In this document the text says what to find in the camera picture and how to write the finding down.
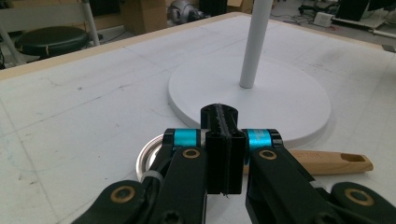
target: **metal pole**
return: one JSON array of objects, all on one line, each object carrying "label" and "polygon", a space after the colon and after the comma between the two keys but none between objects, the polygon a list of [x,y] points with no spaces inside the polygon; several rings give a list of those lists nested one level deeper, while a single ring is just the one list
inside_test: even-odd
[{"label": "metal pole", "polygon": [[253,13],[251,16],[250,28],[247,37],[247,48],[242,67],[242,74],[239,85],[250,89],[253,87],[256,78],[257,67],[262,55],[262,44],[264,42],[265,31],[270,19],[272,0],[254,1]]},{"label": "metal pole", "polygon": [[90,7],[90,0],[83,0],[82,1],[82,5],[84,7],[85,17],[88,19],[88,22],[90,23],[93,44],[95,46],[99,46],[100,45],[99,37],[98,37],[98,33],[96,32],[95,21],[93,20],[93,17],[92,17],[92,11],[91,11],[91,7]]}]

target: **white pole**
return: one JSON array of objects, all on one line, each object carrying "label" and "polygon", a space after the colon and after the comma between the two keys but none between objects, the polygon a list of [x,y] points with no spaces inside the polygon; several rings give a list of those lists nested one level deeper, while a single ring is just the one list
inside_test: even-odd
[{"label": "white pole", "polygon": [[254,84],[260,56],[262,55],[262,43],[264,42],[265,31],[270,19],[272,3],[272,0],[254,1],[245,59],[239,81],[239,85],[246,89],[252,88]]}]

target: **metal lid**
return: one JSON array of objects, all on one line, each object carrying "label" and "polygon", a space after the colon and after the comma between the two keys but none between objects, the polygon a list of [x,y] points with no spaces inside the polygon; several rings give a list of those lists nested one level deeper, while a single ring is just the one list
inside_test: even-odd
[{"label": "metal lid", "polygon": [[162,145],[163,134],[153,138],[140,151],[136,161],[136,175],[139,181],[142,180],[143,173],[145,173],[151,164],[154,163],[155,157]]}]

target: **table surface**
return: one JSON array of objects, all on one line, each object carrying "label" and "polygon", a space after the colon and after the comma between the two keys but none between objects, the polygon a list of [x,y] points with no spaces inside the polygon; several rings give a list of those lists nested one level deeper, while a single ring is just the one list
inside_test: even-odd
[{"label": "table surface", "polygon": [[[69,223],[106,186],[135,179],[141,148],[186,127],[167,101],[172,72],[243,56],[249,22],[227,14],[0,72],[0,223]],[[365,154],[375,166],[317,179],[328,190],[363,184],[396,204],[395,54],[274,21],[262,54],[306,72],[332,101],[324,134],[300,148]],[[206,223],[249,223],[244,200],[210,196]]]}]

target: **stand base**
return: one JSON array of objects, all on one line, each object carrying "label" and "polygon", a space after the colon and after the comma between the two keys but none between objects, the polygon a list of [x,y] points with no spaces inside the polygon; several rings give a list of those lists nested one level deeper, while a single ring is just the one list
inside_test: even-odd
[{"label": "stand base", "polygon": [[277,129],[285,147],[321,134],[332,106],[326,91],[300,69],[261,58],[252,89],[239,86],[242,57],[205,57],[182,64],[168,84],[169,102],[189,127],[200,128],[201,108],[234,107],[239,129]]}]

